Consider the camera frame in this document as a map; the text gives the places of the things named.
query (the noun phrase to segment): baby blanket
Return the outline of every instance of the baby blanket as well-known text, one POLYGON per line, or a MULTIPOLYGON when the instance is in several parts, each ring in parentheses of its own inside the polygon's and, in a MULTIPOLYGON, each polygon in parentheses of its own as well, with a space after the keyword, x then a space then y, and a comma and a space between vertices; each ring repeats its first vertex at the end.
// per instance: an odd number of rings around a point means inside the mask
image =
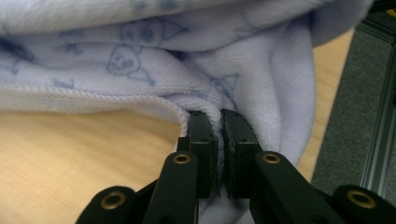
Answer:
MULTIPOLYGON (((315 114, 312 48, 371 0, 3 0, 0 109, 204 111, 221 139, 236 110, 263 149, 296 164, 315 114)), ((219 170, 223 165, 222 146, 219 170)), ((246 201, 201 201, 201 223, 251 223, 246 201)))

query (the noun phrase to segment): mounting hole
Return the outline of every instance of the mounting hole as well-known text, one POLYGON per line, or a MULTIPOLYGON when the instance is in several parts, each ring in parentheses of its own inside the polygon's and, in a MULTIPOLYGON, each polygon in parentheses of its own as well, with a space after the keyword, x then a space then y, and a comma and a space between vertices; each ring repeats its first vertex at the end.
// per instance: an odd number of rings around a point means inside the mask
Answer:
POLYGON ((373 197, 364 193, 363 191, 352 189, 346 193, 346 196, 357 206, 368 209, 376 207, 376 202, 373 197))
POLYGON ((105 198, 101 201, 101 206, 106 210, 113 210, 117 207, 120 207, 123 203, 125 203, 126 196, 120 191, 111 191, 107 194, 105 198))
POLYGON ((185 154, 179 154, 174 157, 174 162, 178 164, 184 164, 191 160, 191 157, 185 154))
POLYGON ((280 162, 280 158, 276 154, 265 154, 262 159, 268 163, 276 164, 280 162))
POLYGON ((160 224, 177 224, 177 219, 172 215, 166 215, 161 218, 160 224))

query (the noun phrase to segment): brass screw insert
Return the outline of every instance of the brass screw insert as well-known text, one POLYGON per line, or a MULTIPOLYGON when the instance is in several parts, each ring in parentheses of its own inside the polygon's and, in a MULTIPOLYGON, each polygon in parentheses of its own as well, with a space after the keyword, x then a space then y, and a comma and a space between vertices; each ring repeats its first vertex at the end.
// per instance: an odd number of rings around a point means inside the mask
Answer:
POLYGON ((191 157, 185 154, 179 154, 174 157, 174 162, 178 164, 184 164, 191 161, 191 157))
POLYGON ((276 154, 267 153, 262 159, 268 163, 277 164, 280 163, 280 158, 276 154))
POLYGON ((376 207, 375 200, 370 195, 360 190, 352 189, 346 193, 346 196, 350 201, 352 201, 354 204, 360 207, 368 208, 368 209, 376 207))
POLYGON ((115 190, 107 194, 107 196, 101 201, 100 205, 106 210, 113 210, 125 203, 125 200, 125 194, 115 190))

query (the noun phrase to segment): cartoon animal print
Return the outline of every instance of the cartoon animal print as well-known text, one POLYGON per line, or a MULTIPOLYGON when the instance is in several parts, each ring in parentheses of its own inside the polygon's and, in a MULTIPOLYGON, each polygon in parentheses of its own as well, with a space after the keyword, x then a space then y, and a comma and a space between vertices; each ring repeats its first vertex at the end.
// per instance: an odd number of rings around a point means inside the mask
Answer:
POLYGON ((238 78, 239 74, 228 75, 221 78, 212 77, 210 78, 210 84, 233 101, 233 90, 236 87, 238 78))
POLYGON ((19 73, 19 62, 31 62, 35 58, 30 51, 0 38, 0 70, 6 70, 16 76, 19 73))
POLYGON ((78 56, 84 53, 84 48, 81 47, 79 44, 67 44, 66 52, 72 53, 74 56, 78 56))
POLYGON ((147 82, 150 86, 155 84, 155 80, 150 77, 149 72, 141 67, 139 53, 132 46, 119 45, 111 52, 110 60, 107 64, 107 71, 116 77, 128 77, 147 82))
POLYGON ((71 78, 68 81, 62 81, 62 80, 60 80, 58 78, 53 78, 52 79, 52 84, 55 87, 60 87, 60 88, 64 88, 64 89, 69 89, 69 90, 75 90, 76 89, 75 88, 75 82, 74 82, 73 78, 71 78))
POLYGON ((73 56, 82 55, 84 53, 84 48, 77 43, 85 38, 84 30, 76 29, 62 31, 59 33, 59 37, 66 44, 64 48, 66 53, 72 54, 73 56))
POLYGON ((120 27, 120 38, 128 44, 159 47, 163 41, 188 31, 172 21, 154 18, 124 23, 120 27))
POLYGON ((207 100, 207 98, 208 98, 207 92, 201 91, 199 88, 196 88, 196 87, 192 87, 190 89, 190 95, 193 95, 193 96, 199 97, 201 99, 205 99, 205 100, 207 100))
POLYGON ((260 31, 260 27, 253 24, 246 12, 241 13, 241 22, 243 25, 239 28, 234 29, 238 38, 242 38, 260 31))

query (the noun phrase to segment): wooden table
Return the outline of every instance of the wooden table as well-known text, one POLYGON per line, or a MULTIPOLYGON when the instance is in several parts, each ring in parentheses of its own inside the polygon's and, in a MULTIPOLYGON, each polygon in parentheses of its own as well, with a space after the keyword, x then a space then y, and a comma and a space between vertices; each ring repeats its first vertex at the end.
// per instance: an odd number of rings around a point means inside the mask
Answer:
MULTIPOLYGON (((351 32, 315 49, 318 113, 298 168, 310 179, 351 32)), ((131 111, 65 115, 0 113, 0 223, 74 223, 92 196, 139 190, 158 177, 180 133, 131 111)))

